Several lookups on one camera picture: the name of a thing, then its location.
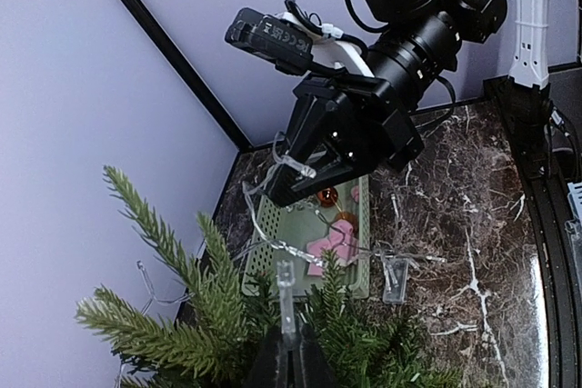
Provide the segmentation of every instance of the green pine needles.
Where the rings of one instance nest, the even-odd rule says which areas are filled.
[[[105,181],[124,202],[122,214],[137,224],[144,242],[188,288],[196,326],[144,315],[103,285],[93,298],[78,304],[76,320],[110,342],[113,353],[135,368],[122,381],[125,388],[242,386],[266,332],[279,322],[273,277],[256,275],[256,296],[244,296],[240,273],[209,217],[198,216],[210,259],[203,268],[186,255],[174,231],[127,176],[106,166]],[[314,327],[341,387],[459,386],[457,372],[433,371],[421,357],[425,333],[418,321],[368,323],[343,290],[335,254],[326,254],[326,264],[323,287],[314,288],[297,310]],[[150,380],[135,377],[142,371],[156,375]]]

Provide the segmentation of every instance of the white wall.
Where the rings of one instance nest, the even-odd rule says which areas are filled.
[[[103,164],[195,251],[196,211],[213,211],[235,155],[118,0],[0,0],[0,386],[112,386],[117,360],[75,302],[103,283],[144,304],[138,259],[163,297],[183,292],[117,212]]]
[[[254,144],[267,143],[277,130],[286,129],[296,100],[292,90],[299,78],[278,73],[271,64],[224,42],[226,29],[240,8],[250,6],[274,14],[284,10],[283,0],[143,1]],[[478,97],[484,79],[509,71],[514,52],[515,0],[508,1],[509,14],[499,35],[485,45],[465,44],[458,55],[458,72],[446,74],[460,98]],[[353,23],[343,0],[297,2],[370,44],[376,39],[376,35],[364,33]],[[354,0],[354,4],[364,21],[373,25],[365,2]],[[550,64],[576,61],[577,18],[577,0],[551,0],[547,45]],[[421,106],[447,103],[448,99],[445,88],[434,84]]]

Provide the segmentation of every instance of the dark marble countertop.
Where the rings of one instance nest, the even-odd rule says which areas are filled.
[[[362,304],[378,323],[403,311],[419,316],[435,365],[462,369],[465,387],[544,386],[537,249],[496,108],[457,108],[425,135],[425,145],[401,174],[380,168],[370,175],[371,244],[447,262],[410,268],[405,304],[386,305],[381,262],[372,258],[370,298]],[[268,150],[242,155],[226,188],[216,221],[233,254],[252,234],[240,183],[257,183],[269,158]]]

